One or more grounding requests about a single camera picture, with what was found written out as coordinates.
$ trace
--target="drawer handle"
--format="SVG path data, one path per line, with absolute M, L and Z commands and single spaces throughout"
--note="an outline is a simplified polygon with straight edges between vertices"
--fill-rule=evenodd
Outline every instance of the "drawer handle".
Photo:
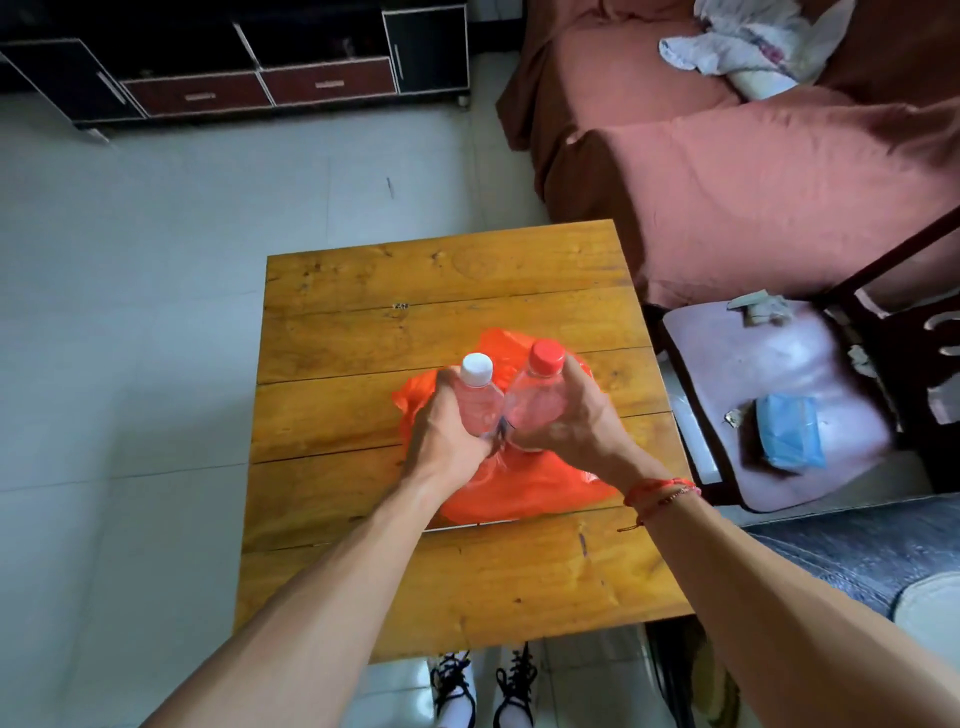
M 97 71 L 97 78 L 104 82 L 104 86 L 110 89 L 110 93 L 117 97 L 117 101 L 121 104 L 127 104 L 127 98 L 120 92 L 120 90 L 110 82 L 110 79 L 107 78 L 107 74 L 103 71 Z
M 403 81 L 403 63 L 400 62 L 400 49 L 394 43 L 394 58 L 396 59 L 396 72 L 400 74 L 400 80 Z

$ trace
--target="wood grain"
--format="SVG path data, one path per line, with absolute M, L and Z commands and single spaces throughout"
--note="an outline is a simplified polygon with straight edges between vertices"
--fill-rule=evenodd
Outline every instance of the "wood grain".
M 610 220 L 273 255 L 268 315 L 354 311 L 624 285 Z
M 487 328 L 555 338 L 572 352 L 650 346 L 631 287 L 267 317 L 260 383 L 459 363 Z
M 425 533 L 372 660 L 689 614 L 646 529 L 617 532 L 635 517 L 621 507 Z M 244 554 L 236 626 L 324 549 Z
M 621 417 L 669 410 L 650 348 L 584 353 Z M 253 406 L 252 463 L 400 442 L 392 392 L 424 370 L 262 384 Z
M 671 413 L 628 417 L 623 424 L 671 473 L 689 477 Z M 343 536 L 396 483 L 402 463 L 403 448 L 393 446 L 251 465 L 243 550 L 324 544 Z M 608 498 L 584 510 L 621 502 Z

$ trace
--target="red string bracelet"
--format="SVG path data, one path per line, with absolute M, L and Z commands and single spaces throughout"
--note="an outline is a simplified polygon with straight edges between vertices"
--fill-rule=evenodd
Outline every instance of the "red string bracelet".
M 643 522 L 649 519 L 661 506 L 672 503 L 684 493 L 696 493 L 698 496 L 701 494 L 700 489 L 686 478 L 672 477 L 668 480 L 660 480 L 649 477 L 638 482 L 637 485 L 627 492 L 627 495 L 623 498 L 623 504 L 636 508 L 636 501 L 641 499 L 641 497 L 648 497 L 657 491 L 666 490 L 673 485 L 680 485 L 682 487 L 679 491 L 674 491 L 670 495 L 662 497 L 652 506 L 644 509 L 642 513 L 637 509 L 636 523 L 627 528 L 617 528 L 617 531 L 632 531 L 635 528 L 639 528 L 643 525 Z

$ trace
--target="dark wooden chair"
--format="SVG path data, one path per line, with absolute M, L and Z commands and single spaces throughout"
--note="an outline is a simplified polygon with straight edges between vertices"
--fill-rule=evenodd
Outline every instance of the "dark wooden chair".
M 960 229 L 960 206 L 812 302 L 794 319 L 746 326 L 726 303 L 679 308 L 662 320 L 664 347 L 721 476 L 713 503 L 776 511 L 843 487 L 896 448 L 914 449 L 938 492 L 960 490 L 960 269 L 952 291 L 887 311 L 867 288 Z M 945 241 L 955 245 L 955 236 Z M 862 347 L 876 378 L 854 370 Z M 792 474 L 762 459 L 752 402 L 772 392 L 816 398 L 825 469 Z M 739 427 L 725 420 L 744 413 Z

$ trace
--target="orange plastic bag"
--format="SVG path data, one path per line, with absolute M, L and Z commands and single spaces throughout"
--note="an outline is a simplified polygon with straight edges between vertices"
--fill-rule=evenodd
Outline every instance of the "orange plastic bag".
M 534 339 L 522 333 L 490 328 L 474 350 L 493 361 L 493 383 L 506 391 L 526 364 Z M 592 376 L 587 364 L 577 361 Z M 437 373 L 427 372 L 407 380 L 393 393 L 403 416 L 400 434 L 409 445 L 414 418 L 433 394 Z M 507 521 L 563 513 L 617 496 L 617 491 L 598 479 L 568 466 L 552 452 L 522 452 L 503 448 L 480 466 L 473 479 L 440 508 L 442 516 L 458 525 Z

